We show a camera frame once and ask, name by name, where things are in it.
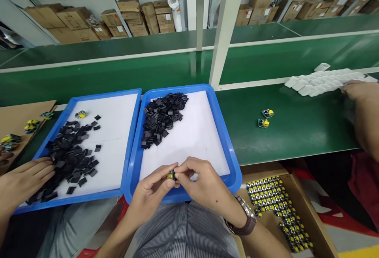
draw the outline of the open cardboard box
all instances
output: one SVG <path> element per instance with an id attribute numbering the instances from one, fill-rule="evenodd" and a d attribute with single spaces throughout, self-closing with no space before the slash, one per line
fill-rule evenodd
<path id="1" fill-rule="evenodd" d="M 278 162 L 241 166 L 241 172 L 243 184 L 267 177 L 280 176 L 293 206 L 296 209 L 296 213 L 300 216 L 301 222 L 304 224 L 306 232 L 309 234 L 310 241 L 314 244 L 314 256 L 323 258 L 338 257 L 336 247 L 295 175 L 288 174 Z M 252 209 L 256 209 L 256 206 L 253 206 L 250 202 L 246 188 L 240 189 L 237 192 L 237 195 L 240 195 Z M 290 251 L 287 241 L 278 227 L 281 219 L 276 217 L 273 211 L 263 212 L 262 217 L 258 218 L 258 221 L 263 223 L 264 226 L 288 249 L 288 251 Z M 293 254 L 293 256 L 304 257 L 301 254 L 302 253 L 300 252 Z"/>

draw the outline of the wristwatch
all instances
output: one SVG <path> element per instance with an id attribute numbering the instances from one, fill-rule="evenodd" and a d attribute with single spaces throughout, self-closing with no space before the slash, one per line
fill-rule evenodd
<path id="1" fill-rule="evenodd" d="M 235 234 L 235 235 L 249 235 L 253 232 L 253 229 L 257 223 L 257 218 L 254 215 L 251 208 L 249 207 L 249 205 L 246 204 L 244 199 L 242 199 L 240 196 L 236 196 L 236 199 L 240 203 L 241 207 L 244 209 L 246 215 L 248 216 L 248 220 L 246 221 L 245 226 L 242 228 L 236 228 L 234 225 L 232 225 L 231 223 L 226 221 L 226 219 L 224 219 L 224 221 L 225 221 L 227 227 L 229 228 L 229 230 L 233 234 Z"/>

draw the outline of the red clothing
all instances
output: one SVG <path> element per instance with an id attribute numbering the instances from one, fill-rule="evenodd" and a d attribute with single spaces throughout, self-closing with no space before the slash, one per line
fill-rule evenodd
<path id="1" fill-rule="evenodd" d="M 351 155 L 353 167 L 349 188 L 379 231 L 379 163 L 367 153 Z"/>

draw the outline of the yellow floor marking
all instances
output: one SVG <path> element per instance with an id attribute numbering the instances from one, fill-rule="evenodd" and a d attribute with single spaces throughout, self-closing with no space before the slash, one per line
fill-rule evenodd
<path id="1" fill-rule="evenodd" d="M 379 245 L 340 253 L 340 258 L 376 258 L 379 257 Z"/>

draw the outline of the hand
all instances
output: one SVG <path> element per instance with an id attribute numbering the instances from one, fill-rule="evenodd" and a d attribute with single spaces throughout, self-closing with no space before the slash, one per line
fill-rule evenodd
<path id="1" fill-rule="evenodd" d="M 379 84 L 375 82 L 363 82 L 352 80 L 341 88 L 353 101 L 361 101 L 364 99 L 377 99 L 379 97 Z"/>
<path id="2" fill-rule="evenodd" d="M 34 195 L 51 177 L 55 166 L 49 157 L 43 157 L 0 177 L 0 215 L 11 215 L 16 208 Z"/>
<path id="3" fill-rule="evenodd" d="M 236 228 L 244 227 L 247 221 L 245 211 L 209 161 L 188 157 L 174 171 L 178 182 L 193 200 L 217 212 Z M 196 182 L 190 180 L 189 171 L 197 173 Z"/>
<path id="4" fill-rule="evenodd" d="M 4 150 L 3 147 L 0 147 L 0 153 Z M 7 151 L 7 152 L 4 152 L 4 153 L 1 153 L 0 154 L 0 166 L 3 166 L 3 165 L 6 165 L 8 164 L 8 159 L 10 159 L 11 157 L 13 157 L 13 153 L 11 153 L 10 151 Z"/>
<path id="5" fill-rule="evenodd" d="M 176 166 L 178 163 L 163 165 L 139 181 L 125 215 L 125 220 L 132 223 L 135 230 L 151 219 L 169 190 L 175 185 L 179 187 L 174 180 L 167 179 L 167 175 Z"/>

